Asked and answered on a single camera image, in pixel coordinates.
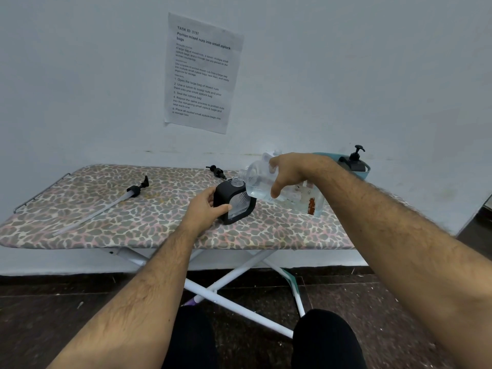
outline person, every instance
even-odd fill
[[[271,159],[271,195],[312,181],[354,246],[397,299],[466,368],[492,367],[492,263],[325,156]],[[212,207],[214,187],[193,198],[181,224],[146,266],[50,364],[59,368],[218,367],[213,331],[197,307],[179,307],[197,236],[230,206]],[[311,310],[294,329],[292,368],[365,368],[348,324]]]

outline ironing board cover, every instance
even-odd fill
[[[150,186],[138,197],[52,237],[56,230],[120,197],[144,175],[149,177]],[[44,249],[155,248],[179,225],[190,199],[221,181],[208,169],[112,164],[84,167],[17,210],[0,226],[0,244]],[[317,218],[257,201],[250,216],[227,226],[214,223],[197,239],[195,248],[350,249],[353,244],[327,204]]]

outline person's leg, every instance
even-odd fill
[[[292,369],[366,369],[354,332],[336,313],[310,310],[297,323]]]
[[[162,369],[218,368],[212,325],[198,306],[178,309]]]

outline paper sheet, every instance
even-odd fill
[[[166,123],[225,133],[244,36],[169,13]]]

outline person's left hand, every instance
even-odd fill
[[[213,193],[216,186],[211,186],[199,193],[191,200],[188,205],[186,214],[181,221],[181,227],[199,235],[209,229],[212,223],[221,215],[231,210],[230,204],[223,204],[219,207],[213,207]]]

